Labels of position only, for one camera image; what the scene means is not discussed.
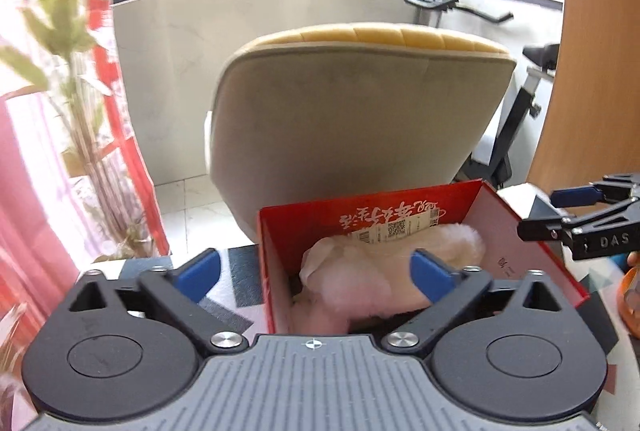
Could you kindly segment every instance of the exercise bike seat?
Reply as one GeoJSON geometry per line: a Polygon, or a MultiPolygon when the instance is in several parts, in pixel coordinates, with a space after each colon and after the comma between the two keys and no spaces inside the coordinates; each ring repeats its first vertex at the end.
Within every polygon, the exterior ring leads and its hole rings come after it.
{"type": "Polygon", "coordinates": [[[543,71],[555,70],[558,65],[558,50],[560,43],[553,43],[544,46],[525,46],[522,54],[543,71]]]}

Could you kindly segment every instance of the beige chair backrest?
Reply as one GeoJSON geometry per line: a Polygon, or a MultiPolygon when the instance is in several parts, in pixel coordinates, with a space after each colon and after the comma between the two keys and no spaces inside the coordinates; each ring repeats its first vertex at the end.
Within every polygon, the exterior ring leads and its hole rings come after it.
{"type": "Polygon", "coordinates": [[[206,127],[210,178],[253,241],[268,205],[448,183],[514,67],[503,46],[423,26],[259,38],[220,77],[206,127]]]}

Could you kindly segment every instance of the cardboard box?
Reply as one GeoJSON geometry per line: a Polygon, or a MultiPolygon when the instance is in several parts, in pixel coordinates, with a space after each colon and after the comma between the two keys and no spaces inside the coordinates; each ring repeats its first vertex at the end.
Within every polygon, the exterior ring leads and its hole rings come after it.
{"type": "Polygon", "coordinates": [[[520,240],[519,221],[480,180],[263,208],[258,231],[268,329],[289,333],[289,278],[299,274],[303,252],[319,239],[353,233],[362,241],[384,241],[437,223],[474,227],[486,246],[481,266],[496,279],[519,279],[527,270],[543,270],[574,306],[588,299],[587,291],[545,244],[520,240]]]}

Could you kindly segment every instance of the geometric patterned tablecloth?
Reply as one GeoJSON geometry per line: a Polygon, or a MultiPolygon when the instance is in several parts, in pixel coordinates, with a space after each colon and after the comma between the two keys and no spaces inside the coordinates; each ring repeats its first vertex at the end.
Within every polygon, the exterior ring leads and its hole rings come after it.
{"type": "MultiPolygon", "coordinates": [[[[552,208],[548,198],[530,184],[506,188],[498,194],[522,218],[542,217],[552,208]]],[[[607,381],[594,415],[610,431],[640,431],[640,343],[629,335],[616,309],[616,289],[623,273],[608,258],[576,263],[560,245],[553,250],[590,292],[591,298],[578,311],[607,353],[607,381]]],[[[220,281],[200,305],[252,342],[256,334],[267,331],[258,247],[220,251],[220,258],[220,281]]],[[[130,278],[154,265],[177,268],[187,260],[185,256],[107,261],[91,268],[99,268],[108,279],[130,278]]]]}

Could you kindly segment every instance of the tile floor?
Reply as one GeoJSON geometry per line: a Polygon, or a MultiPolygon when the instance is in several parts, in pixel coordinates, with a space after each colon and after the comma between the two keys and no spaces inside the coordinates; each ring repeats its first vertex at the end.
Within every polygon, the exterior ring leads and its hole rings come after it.
{"type": "Polygon", "coordinates": [[[207,175],[156,187],[164,231],[176,257],[193,257],[207,247],[251,245],[207,175]]]}

